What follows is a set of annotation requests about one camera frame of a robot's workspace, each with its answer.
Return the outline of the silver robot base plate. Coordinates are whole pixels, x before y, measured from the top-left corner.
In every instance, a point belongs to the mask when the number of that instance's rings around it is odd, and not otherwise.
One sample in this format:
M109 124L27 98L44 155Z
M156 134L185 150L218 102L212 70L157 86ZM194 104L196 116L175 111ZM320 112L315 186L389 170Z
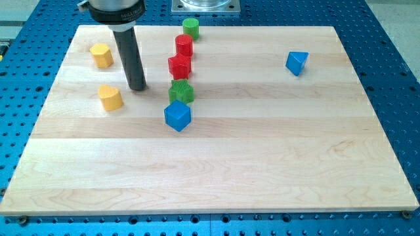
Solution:
M239 14L240 0L172 0L171 13L183 14Z

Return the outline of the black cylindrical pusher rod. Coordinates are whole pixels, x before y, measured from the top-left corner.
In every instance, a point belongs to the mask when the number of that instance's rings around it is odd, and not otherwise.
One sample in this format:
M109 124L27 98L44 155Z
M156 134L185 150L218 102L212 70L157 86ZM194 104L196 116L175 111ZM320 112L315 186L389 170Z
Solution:
M113 35L129 88L143 91L146 88L146 78L134 28L121 32L114 31Z

